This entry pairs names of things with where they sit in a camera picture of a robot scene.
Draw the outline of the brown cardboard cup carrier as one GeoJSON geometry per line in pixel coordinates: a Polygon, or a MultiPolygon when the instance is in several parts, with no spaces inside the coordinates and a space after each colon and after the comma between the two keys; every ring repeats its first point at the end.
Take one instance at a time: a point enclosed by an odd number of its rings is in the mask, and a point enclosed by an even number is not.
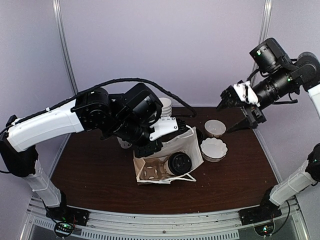
{"type": "Polygon", "coordinates": [[[159,160],[147,160],[140,174],[141,180],[164,180],[169,175],[164,169],[164,163],[159,160]]]}

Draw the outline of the brown paper takeout bag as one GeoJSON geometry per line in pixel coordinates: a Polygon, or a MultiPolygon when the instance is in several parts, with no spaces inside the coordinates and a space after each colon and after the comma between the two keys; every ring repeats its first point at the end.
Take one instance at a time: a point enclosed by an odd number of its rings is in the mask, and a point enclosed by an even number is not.
{"type": "Polygon", "coordinates": [[[164,142],[161,151],[147,157],[133,157],[138,185],[164,184],[173,181],[196,182],[192,172],[204,162],[196,127],[170,141],[164,142]]]}

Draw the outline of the black lid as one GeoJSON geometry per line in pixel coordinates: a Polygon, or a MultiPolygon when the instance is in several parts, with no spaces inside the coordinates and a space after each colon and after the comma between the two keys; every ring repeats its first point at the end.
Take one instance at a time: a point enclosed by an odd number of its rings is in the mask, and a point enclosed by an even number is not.
{"type": "Polygon", "coordinates": [[[169,158],[169,169],[173,175],[181,176],[192,169],[191,158],[184,152],[175,152],[169,158]]]}

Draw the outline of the stack of white paper cups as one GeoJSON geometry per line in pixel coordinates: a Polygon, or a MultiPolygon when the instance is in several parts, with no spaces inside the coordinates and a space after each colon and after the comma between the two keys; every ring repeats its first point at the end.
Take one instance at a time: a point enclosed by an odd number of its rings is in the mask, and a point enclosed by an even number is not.
{"type": "Polygon", "coordinates": [[[166,97],[160,97],[160,102],[162,103],[161,117],[169,117],[172,115],[172,101],[166,97]]]}

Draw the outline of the single white paper cup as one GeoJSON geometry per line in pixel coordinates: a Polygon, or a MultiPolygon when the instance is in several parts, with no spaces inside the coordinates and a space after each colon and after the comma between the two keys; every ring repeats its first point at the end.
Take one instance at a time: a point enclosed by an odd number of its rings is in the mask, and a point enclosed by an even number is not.
{"type": "Polygon", "coordinates": [[[165,161],[165,163],[164,163],[164,165],[163,165],[163,168],[164,168],[164,171],[165,171],[167,174],[169,174],[169,175],[171,175],[171,176],[174,175],[174,174],[172,173],[172,171],[170,170],[170,168],[169,168],[169,160],[165,161]]]}

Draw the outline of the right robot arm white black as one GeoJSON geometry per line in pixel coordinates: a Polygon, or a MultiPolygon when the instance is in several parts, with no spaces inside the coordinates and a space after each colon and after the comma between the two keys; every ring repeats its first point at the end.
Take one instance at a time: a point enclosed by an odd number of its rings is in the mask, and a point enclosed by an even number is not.
{"type": "MultiPolygon", "coordinates": [[[[296,117],[301,119],[290,120],[295,115],[294,112],[281,108],[276,119],[259,131],[263,147],[269,151],[270,159],[275,160],[273,153],[287,151],[294,141],[297,142],[296,150],[305,146],[305,138],[301,136],[303,125],[308,119],[320,114],[320,62],[313,53],[306,51],[296,59],[281,56],[271,64],[263,60],[259,70],[268,73],[268,76],[255,86],[251,86],[248,80],[230,85],[221,93],[221,102],[216,109],[241,108],[245,115],[244,119],[228,128],[227,132],[256,129],[259,124],[266,122],[263,110],[269,106],[297,104],[296,99],[280,101],[280,98],[298,95],[303,88],[313,104],[315,114],[303,112],[298,107],[296,117]]],[[[285,201],[319,181],[320,146],[316,144],[296,171],[265,192],[256,216],[261,221],[268,220],[285,201]]]]}

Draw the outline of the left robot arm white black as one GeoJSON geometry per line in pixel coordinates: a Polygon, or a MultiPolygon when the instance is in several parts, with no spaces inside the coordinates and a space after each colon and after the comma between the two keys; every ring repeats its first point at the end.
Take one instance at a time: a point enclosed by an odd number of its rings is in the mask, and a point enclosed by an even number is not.
{"type": "Polygon", "coordinates": [[[162,147],[150,138],[162,106],[143,83],[122,94],[109,94],[99,87],[27,120],[13,115],[0,135],[0,154],[7,170],[25,179],[45,205],[52,208],[53,215],[67,222],[72,211],[65,206],[63,193],[42,170],[36,145],[65,134],[98,129],[104,139],[116,136],[154,153],[162,147]]]}

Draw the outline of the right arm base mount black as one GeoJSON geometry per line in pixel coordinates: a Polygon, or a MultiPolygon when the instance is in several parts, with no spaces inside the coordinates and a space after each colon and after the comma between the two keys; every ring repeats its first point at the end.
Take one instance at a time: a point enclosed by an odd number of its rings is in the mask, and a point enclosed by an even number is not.
{"type": "Polygon", "coordinates": [[[269,200],[262,200],[260,205],[241,209],[238,213],[243,226],[273,220],[282,215],[280,207],[269,200]]]}

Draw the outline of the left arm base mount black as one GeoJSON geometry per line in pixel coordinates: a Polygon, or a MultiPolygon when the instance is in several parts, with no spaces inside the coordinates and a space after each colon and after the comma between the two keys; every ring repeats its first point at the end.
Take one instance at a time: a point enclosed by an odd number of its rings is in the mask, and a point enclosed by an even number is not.
{"type": "Polygon", "coordinates": [[[55,221],[70,223],[79,226],[86,226],[89,220],[89,211],[67,205],[65,196],[61,197],[61,202],[57,207],[46,207],[46,216],[55,221]]]}

